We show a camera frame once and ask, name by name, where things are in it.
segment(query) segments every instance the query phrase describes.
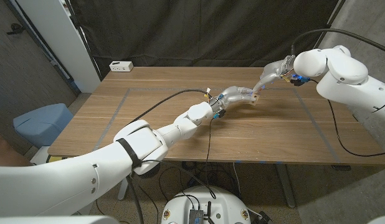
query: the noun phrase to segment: cable on floor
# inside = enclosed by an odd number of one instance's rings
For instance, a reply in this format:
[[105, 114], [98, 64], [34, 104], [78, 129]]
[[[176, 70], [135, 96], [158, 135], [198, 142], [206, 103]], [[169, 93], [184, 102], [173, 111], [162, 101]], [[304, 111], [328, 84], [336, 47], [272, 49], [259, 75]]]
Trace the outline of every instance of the cable on floor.
[[[180, 171], [180, 170], [179, 170], [179, 180], [180, 180], [180, 185], [181, 185], [181, 193], [183, 193], [183, 195], [187, 196], [187, 195], [184, 193], [184, 186], [183, 186], [183, 183], [181, 182], [181, 171]], [[190, 197], [187, 196], [187, 198], [188, 198], [188, 200], [190, 200], [190, 202], [191, 202], [192, 209], [195, 210], [193, 201], [191, 200]]]
[[192, 174], [192, 173], [186, 171], [186, 170], [183, 169], [182, 167], [177, 166], [177, 165], [174, 165], [174, 164], [172, 164], [172, 163], [170, 163], [170, 162], [159, 161], [159, 160], [156, 160], [156, 159], [148, 159], [148, 160], [144, 160], [144, 161], [142, 161], [141, 163], [144, 163], [144, 162], [161, 162], [161, 163], [163, 163], [163, 164], [167, 164], [167, 165], [169, 165], [169, 166], [178, 168], [180, 171], [182, 171], [182, 172], [184, 172], [185, 174], [189, 175], [190, 177], [194, 178], [194, 179], [195, 179], [196, 181], [198, 181], [202, 186], [206, 187], [206, 188], [209, 190], [209, 193], [210, 193], [211, 197], [212, 197], [213, 199], [216, 199], [215, 193], [213, 192], [213, 190], [212, 190], [208, 185], [204, 184], [204, 183], [203, 183], [202, 181], [200, 181], [196, 176], [194, 176], [194, 174]]
[[211, 119], [211, 122], [209, 123], [209, 144], [207, 147], [207, 155], [206, 155], [206, 161], [205, 161], [205, 176], [206, 176], [206, 184], [209, 186], [209, 181], [207, 179], [207, 159], [209, 158], [209, 150], [211, 150], [211, 127], [212, 127], [212, 121], [214, 118]]
[[335, 113], [334, 113], [334, 109], [333, 109], [333, 107], [332, 107], [331, 101], [330, 101], [330, 100], [327, 100], [327, 101], [328, 101], [328, 104], [330, 105], [330, 109], [331, 109], [331, 112], [332, 112], [332, 118], [334, 119], [334, 125], [335, 125], [336, 137], [338, 138], [338, 141], [340, 142], [340, 145], [342, 146], [342, 148], [343, 148], [346, 152], [348, 152], [348, 153], [350, 153], [350, 154], [352, 154], [352, 155], [354, 155], [354, 156], [360, 156], [360, 157], [373, 157], [373, 156], [383, 156], [383, 155], [385, 155], [385, 152], [376, 153], [376, 154], [362, 155], [362, 154], [357, 154], [357, 153], [351, 152], [351, 151], [349, 151], [347, 148], [345, 148], [345, 146], [343, 145], [343, 143], [342, 143], [342, 141], [341, 141], [340, 133], [339, 133], [339, 131], [338, 131], [338, 125], [336, 124]]
[[143, 211], [142, 211], [142, 209], [140, 207], [140, 202], [138, 201], [138, 197], [137, 197], [135, 188], [133, 186], [133, 182], [131, 181], [131, 178], [130, 178], [129, 175], [126, 176], [126, 180], [128, 182], [128, 187], [129, 187], [129, 190], [131, 192], [131, 196], [133, 197], [133, 200], [135, 201], [135, 205], [136, 205], [136, 209], [137, 209], [137, 214], [138, 214], [138, 218], [140, 220], [140, 223], [144, 224]]
[[168, 203], [169, 200], [168, 200], [168, 198], [166, 197], [165, 192], [164, 192], [163, 189], [162, 189], [161, 178], [162, 178], [162, 175], [163, 175], [166, 171], [168, 171], [168, 170], [170, 170], [170, 169], [172, 169], [172, 168], [175, 168], [175, 167], [169, 167], [169, 168], [167, 168], [166, 170], [164, 170], [164, 171], [161, 173], [161, 175], [159, 175], [159, 179], [158, 179], [159, 189], [160, 189], [160, 191], [161, 191], [161, 193], [162, 193], [162, 196], [165, 198], [166, 203]]
[[[196, 167], [196, 177], [200, 179], [201, 173], [205, 173], [205, 167], [201, 169], [201, 168], [198, 167], [198, 165], [199, 164], [197, 164], [197, 167]], [[235, 195], [240, 197], [240, 193], [238, 191], [238, 184], [237, 184], [237, 181], [235, 180], [235, 178], [233, 177], [233, 175], [231, 175], [231, 170], [227, 171], [222, 165], [218, 165], [217, 167], [220, 167], [222, 170], [216, 169], [216, 170], [209, 170], [207, 172], [209, 183], [213, 183], [214, 182], [214, 180], [211, 178], [212, 177], [211, 174], [214, 174], [215, 176], [217, 176], [217, 173], [224, 173], [224, 174], [226, 174], [228, 176], [228, 178], [230, 178], [231, 184], [230, 185], [224, 185], [222, 188], [226, 189], [227, 187], [232, 186], [231, 190], [230, 189], [227, 189], [227, 190], [230, 191], [230, 192], [233, 192], [233, 194], [235, 194]]]
[[[106, 215], [106, 214], [103, 213], [103, 211], [101, 211], [100, 207], [98, 206], [97, 200], [98, 200], [98, 199], [95, 200], [95, 205], [97, 206], [98, 211], [99, 211], [102, 215]], [[128, 221], [118, 221], [118, 222], [130, 224], [130, 222], [128, 222]]]
[[248, 207], [247, 207], [247, 210], [250, 211], [250, 212], [252, 212], [252, 213], [255, 214], [255, 215], [260, 216], [260, 217], [262, 216], [261, 214], [259, 214], [259, 213], [255, 212], [255, 211], [253, 211], [252, 209], [250, 209], [250, 208], [248, 208]]
[[206, 91], [204, 91], [204, 90], [181, 90], [181, 91], [179, 91], [179, 92], [177, 92], [177, 93], [175, 93], [175, 94], [173, 94], [173, 95], [171, 95], [171, 96], [161, 100], [159, 103], [155, 104], [153, 107], [151, 107], [150, 109], [146, 110], [144, 113], [142, 113], [139, 116], [137, 116], [135, 119], [133, 119], [133, 121], [130, 121], [129, 124], [137, 121], [140, 118], [142, 118], [144, 115], [148, 114], [148, 112], [150, 112], [151, 110], [153, 110], [154, 108], [159, 106], [161, 103], [165, 102], [166, 100], [168, 100], [168, 99], [170, 99], [170, 98], [172, 98], [174, 96], [177, 96], [180, 93], [185, 93], [185, 92], [189, 92], [189, 91], [196, 91], [196, 92], [200, 92], [200, 93], [205, 93], [205, 94], [208, 95], [209, 99], [212, 98], [212, 96], [209, 93], [207, 93]]
[[135, 181], [135, 184], [137, 184], [137, 187], [140, 188], [140, 190], [151, 200], [151, 202], [153, 203], [154, 207], [155, 207], [155, 210], [156, 210], [156, 224], [158, 224], [158, 218], [159, 218], [159, 210], [158, 210], [158, 207], [156, 206], [154, 200], [150, 197], [150, 195], [141, 187], [141, 185]]
[[238, 179], [237, 171], [235, 170], [235, 162], [232, 163], [232, 167], [234, 168], [235, 177], [237, 178], [237, 182], [238, 182], [238, 191], [239, 191], [240, 196], [241, 196], [240, 180]]

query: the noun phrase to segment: power strip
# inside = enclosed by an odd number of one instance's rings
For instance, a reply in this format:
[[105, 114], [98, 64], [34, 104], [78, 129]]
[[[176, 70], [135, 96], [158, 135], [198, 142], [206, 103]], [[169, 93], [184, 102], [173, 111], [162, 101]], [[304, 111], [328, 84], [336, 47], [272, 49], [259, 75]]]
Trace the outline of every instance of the power strip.
[[130, 72], [133, 68], [132, 62], [113, 61], [110, 64], [111, 71], [113, 72]]

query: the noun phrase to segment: gray tape line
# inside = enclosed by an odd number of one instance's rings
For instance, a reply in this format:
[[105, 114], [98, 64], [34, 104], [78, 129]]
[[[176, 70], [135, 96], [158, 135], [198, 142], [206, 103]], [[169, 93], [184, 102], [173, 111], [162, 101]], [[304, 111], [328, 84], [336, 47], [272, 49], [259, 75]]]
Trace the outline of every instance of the gray tape line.
[[321, 138], [323, 139], [326, 147], [328, 148], [328, 150], [330, 151], [331, 155], [334, 157], [335, 161], [337, 163], [340, 163], [340, 159], [338, 158], [338, 155], [336, 155], [336, 152], [334, 150], [334, 148], [332, 148], [331, 144], [328, 142], [327, 138], [325, 137], [323, 131], [321, 130], [321, 128], [319, 127], [319, 125], [317, 124], [317, 122], [315, 121], [314, 117], [311, 115], [309, 109], [306, 107], [306, 104], [305, 102], [303, 102], [302, 98], [300, 97], [299, 93], [297, 92], [296, 89], [293, 89], [293, 92], [295, 93], [295, 95], [297, 96], [300, 104], [302, 105], [303, 109], [305, 109], [307, 115], [309, 116], [310, 120], [311, 120], [311, 123], [314, 125], [314, 127], [316, 128], [318, 134], [321, 136]]
[[129, 95], [129, 92], [130, 92], [130, 89], [128, 89], [128, 91], [125, 93], [125, 95], [123, 96], [122, 100], [120, 101], [119, 105], [118, 105], [118, 108], [115, 110], [114, 114], [112, 115], [112, 118], [110, 120], [110, 122], [108, 123], [108, 125], [106, 126], [105, 130], [103, 131], [103, 134], [101, 135], [101, 137], [98, 139], [98, 142], [97, 144], [95, 145], [94, 149], [92, 151], [96, 151], [98, 149], [98, 147], [100, 146], [101, 142], [103, 141], [105, 135], [107, 134], [108, 130], [110, 129], [111, 127], [111, 124], [112, 122], [115, 120], [120, 108], [122, 107], [123, 103], [125, 102], [126, 98], [128, 97]]

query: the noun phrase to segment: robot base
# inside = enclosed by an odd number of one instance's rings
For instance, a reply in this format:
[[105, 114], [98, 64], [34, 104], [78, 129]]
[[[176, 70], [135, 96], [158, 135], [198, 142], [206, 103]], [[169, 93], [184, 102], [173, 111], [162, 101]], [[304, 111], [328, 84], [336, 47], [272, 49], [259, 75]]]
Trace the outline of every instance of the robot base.
[[[223, 190], [219, 187], [211, 186], [212, 191], [216, 195], [213, 199], [209, 190], [203, 186], [191, 187], [184, 190], [186, 195], [195, 196], [201, 205], [200, 211], [198, 209], [198, 202], [194, 197], [189, 197], [193, 205], [187, 197], [176, 197], [170, 200], [163, 210], [161, 216], [161, 224], [202, 224], [202, 223], [238, 223], [250, 224], [249, 213], [245, 204], [232, 193]], [[210, 213], [210, 222], [207, 219], [207, 213]]]

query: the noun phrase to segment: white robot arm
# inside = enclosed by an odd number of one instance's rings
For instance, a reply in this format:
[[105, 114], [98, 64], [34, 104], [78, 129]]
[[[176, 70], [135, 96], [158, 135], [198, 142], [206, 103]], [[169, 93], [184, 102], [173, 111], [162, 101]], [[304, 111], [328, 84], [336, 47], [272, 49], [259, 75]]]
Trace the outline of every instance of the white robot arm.
[[362, 108], [385, 120], [385, 83], [368, 75], [367, 67], [341, 45], [332, 49], [313, 49], [273, 62], [264, 68], [253, 91], [259, 92], [267, 83], [290, 74], [317, 77], [317, 92], [324, 98]]
[[0, 217], [71, 215], [135, 171], [144, 174], [168, 148], [190, 138], [203, 119], [221, 117], [230, 103], [255, 101], [252, 90], [232, 86], [153, 130], [144, 120], [125, 126], [114, 142], [83, 156], [31, 167], [0, 167]]

